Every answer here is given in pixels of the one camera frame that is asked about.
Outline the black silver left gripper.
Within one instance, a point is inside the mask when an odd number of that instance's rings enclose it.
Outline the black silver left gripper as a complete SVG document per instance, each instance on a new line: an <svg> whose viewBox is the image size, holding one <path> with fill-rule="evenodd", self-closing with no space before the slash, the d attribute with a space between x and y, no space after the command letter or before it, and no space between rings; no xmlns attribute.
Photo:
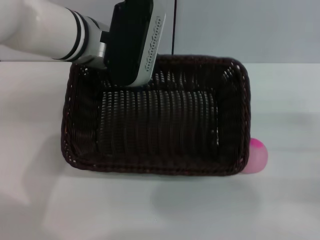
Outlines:
<svg viewBox="0 0 320 240"><path fill-rule="evenodd" d="M114 6L110 29L100 38L114 85L136 87L150 81L165 19L158 0L124 0Z"/></svg>

